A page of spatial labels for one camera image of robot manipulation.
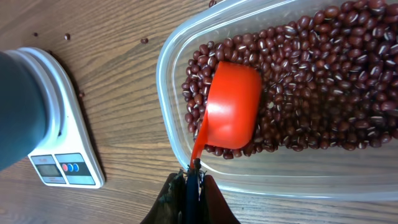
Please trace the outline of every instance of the kitchen scale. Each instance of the kitchen scale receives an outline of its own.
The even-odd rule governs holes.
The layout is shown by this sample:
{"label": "kitchen scale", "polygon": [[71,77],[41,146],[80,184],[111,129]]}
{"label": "kitchen scale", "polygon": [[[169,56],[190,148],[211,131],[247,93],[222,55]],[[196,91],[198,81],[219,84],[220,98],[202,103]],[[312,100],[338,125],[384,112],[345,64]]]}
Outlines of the kitchen scale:
{"label": "kitchen scale", "polygon": [[5,53],[30,71],[43,96],[47,132],[28,155],[42,182],[56,187],[100,188],[104,175],[62,66],[47,52],[33,47]]}

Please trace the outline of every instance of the blue button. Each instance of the blue button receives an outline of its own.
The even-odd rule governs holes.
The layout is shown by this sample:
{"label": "blue button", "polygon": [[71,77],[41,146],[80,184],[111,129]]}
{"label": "blue button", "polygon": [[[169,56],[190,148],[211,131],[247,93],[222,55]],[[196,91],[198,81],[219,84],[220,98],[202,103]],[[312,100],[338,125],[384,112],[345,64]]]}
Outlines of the blue button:
{"label": "blue button", "polygon": [[72,164],[68,164],[68,170],[69,170],[69,172],[73,172],[73,166],[72,166]]}
{"label": "blue button", "polygon": [[74,164],[73,165],[73,169],[75,170],[75,172],[79,172],[79,165],[78,164]]}

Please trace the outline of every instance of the red plastic measuring cup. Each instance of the red plastic measuring cup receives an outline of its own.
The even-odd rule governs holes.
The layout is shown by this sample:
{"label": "red plastic measuring cup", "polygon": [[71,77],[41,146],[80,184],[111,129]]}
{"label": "red plastic measuring cup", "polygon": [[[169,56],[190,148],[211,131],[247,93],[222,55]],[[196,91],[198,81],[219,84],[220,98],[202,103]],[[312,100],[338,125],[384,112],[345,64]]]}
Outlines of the red plastic measuring cup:
{"label": "red plastic measuring cup", "polygon": [[260,96],[261,76],[255,69],[229,62],[218,64],[193,147],[191,167],[205,144],[240,149],[250,141]]}

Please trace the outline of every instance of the wood grain surface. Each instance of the wood grain surface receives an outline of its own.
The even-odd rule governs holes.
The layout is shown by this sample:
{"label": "wood grain surface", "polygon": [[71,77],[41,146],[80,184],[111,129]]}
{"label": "wood grain surface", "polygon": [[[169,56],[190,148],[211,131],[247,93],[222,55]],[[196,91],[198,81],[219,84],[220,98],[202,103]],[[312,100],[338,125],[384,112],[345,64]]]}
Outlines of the wood grain surface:
{"label": "wood grain surface", "polygon": [[[1,1],[0,50],[51,50],[85,92],[107,182],[99,190],[47,187],[24,159],[0,173],[0,223],[139,223],[145,217],[167,176],[180,168],[157,97],[157,58],[170,33],[207,8],[200,0]],[[148,44],[140,43],[143,37]],[[223,194],[242,223],[398,223],[398,202]]]}

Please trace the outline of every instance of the scale control panel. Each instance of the scale control panel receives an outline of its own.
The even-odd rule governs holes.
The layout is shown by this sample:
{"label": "scale control panel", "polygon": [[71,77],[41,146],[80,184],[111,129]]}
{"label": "scale control panel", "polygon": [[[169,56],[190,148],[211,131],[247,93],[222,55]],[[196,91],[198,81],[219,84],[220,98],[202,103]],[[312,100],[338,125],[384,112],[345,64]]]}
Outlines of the scale control panel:
{"label": "scale control panel", "polygon": [[80,153],[31,156],[31,160],[46,184],[95,185]]}

